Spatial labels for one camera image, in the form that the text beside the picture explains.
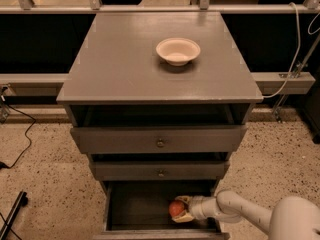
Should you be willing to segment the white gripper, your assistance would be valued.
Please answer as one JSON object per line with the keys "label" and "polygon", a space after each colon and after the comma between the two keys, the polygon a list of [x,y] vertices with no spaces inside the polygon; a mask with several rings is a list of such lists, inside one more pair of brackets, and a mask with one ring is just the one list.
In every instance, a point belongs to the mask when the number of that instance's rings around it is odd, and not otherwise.
{"label": "white gripper", "polygon": [[218,206],[215,197],[205,197],[205,196],[177,196],[176,200],[183,202],[188,205],[188,210],[184,210],[177,216],[174,216],[172,220],[176,223],[187,223],[194,220],[204,220],[207,218],[215,218]]}

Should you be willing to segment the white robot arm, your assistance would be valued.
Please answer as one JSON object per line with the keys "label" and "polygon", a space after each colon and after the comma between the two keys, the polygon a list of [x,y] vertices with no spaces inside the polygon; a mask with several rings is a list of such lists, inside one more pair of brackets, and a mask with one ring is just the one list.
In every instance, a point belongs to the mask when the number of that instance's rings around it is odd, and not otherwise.
{"label": "white robot arm", "polygon": [[320,208],[301,197],[280,200],[273,210],[250,202],[230,190],[216,196],[178,196],[169,204],[176,223],[214,218],[238,223],[242,218],[268,236],[268,240],[320,240]]}

